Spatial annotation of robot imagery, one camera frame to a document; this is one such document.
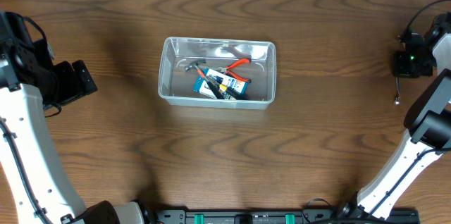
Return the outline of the black yellow precision screwdriver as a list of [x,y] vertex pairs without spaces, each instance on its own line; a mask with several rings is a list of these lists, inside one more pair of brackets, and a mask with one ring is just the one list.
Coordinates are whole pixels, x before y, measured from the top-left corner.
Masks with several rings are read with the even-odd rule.
[[220,92],[228,94],[230,97],[234,98],[235,100],[248,100],[248,97],[246,94],[241,94],[237,91],[235,91],[231,87],[227,87],[226,85],[223,85],[213,79],[212,77],[209,78],[219,89]]

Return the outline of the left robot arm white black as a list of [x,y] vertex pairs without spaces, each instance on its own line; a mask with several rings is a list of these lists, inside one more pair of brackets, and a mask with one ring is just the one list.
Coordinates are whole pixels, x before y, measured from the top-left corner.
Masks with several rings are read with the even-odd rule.
[[55,64],[47,37],[33,41],[28,25],[42,31],[29,17],[1,12],[1,166],[19,223],[148,223],[138,201],[88,207],[72,186],[45,112],[61,111],[97,86],[83,61]]

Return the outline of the red handled pliers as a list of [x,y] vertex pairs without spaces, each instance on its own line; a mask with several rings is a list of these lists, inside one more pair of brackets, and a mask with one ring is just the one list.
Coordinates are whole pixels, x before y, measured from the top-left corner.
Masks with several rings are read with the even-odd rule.
[[252,60],[250,58],[241,58],[241,59],[237,60],[236,62],[232,63],[229,66],[217,67],[217,68],[215,68],[215,70],[217,70],[220,73],[223,73],[224,75],[228,75],[230,77],[233,77],[233,78],[235,78],[237,80],[240,80],[240,81],[243,81],[243,82],[246,82],[246,83],[250,83],[251,82],[250,79],[247,79],[247,78],[239,76],[238,74],[234,73],[232,71],[232,69],[236,68],[238,66],[244,65],[244,64],[249,64],[249,63],[251,63],[251,61]]

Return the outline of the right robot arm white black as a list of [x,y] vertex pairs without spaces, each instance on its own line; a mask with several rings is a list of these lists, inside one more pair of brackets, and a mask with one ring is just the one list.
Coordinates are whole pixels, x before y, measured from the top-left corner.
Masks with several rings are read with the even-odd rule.
[[388,219],[396,201],[422,173],[450,151],[450,14],[433,19],[425,35],[406,28],[404,50],[394,55],[396,79],[436,76],[404,118],[404,134],[395,153],[358,193],[350,216]]

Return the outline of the small hammer orange black handle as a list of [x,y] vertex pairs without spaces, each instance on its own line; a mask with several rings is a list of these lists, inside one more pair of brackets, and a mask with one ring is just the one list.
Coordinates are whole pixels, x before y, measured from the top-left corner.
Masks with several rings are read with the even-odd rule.
[[[206,61],[204,59],[199,59],[193,62],[190,62],[187,66],[185,66],[185,71],[189,71],[191,69],[195,69],[199,74],[200,78],[203,80],[203,83],[199,84],[199,93],[203,94],[207,97],[213,99],[222,99],[224,100],[224,96],[219,91],[218,87],[206,76],[204,71],[200,68],[200,64],[205,64]],[[207,86],[207,92],[202,89],[202,87]]]

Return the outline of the clear plastic container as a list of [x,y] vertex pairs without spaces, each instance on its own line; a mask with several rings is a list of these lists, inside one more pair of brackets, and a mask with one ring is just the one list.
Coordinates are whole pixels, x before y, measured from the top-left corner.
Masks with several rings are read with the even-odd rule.
[[[226,67],[241,58],[250,58],[249,64],[233,68],[250,83],[237,80],[215,70]],[[221,92],[222,99],[213,99],[199,93],[203,83],[195,69],[185,71],[190,62],[204,59],[200,64],[208,78],[246,94],[248,100],[235,100]],[[158,94],[171,105],[215,108],[265,109],[276,96],[276,46],[271,42],[234,39],[169,37],[165,40],[159,70]]]

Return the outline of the silver wrench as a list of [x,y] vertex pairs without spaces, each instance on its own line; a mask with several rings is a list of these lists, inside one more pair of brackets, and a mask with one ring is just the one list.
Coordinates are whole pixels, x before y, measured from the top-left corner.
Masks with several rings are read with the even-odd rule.
[[398,77],[395,78],[395,88],[396,88],[396,94],[394,98],[394,105],[400,105],[400,97],[401,97],[401,85],[400,85],[400,79]]

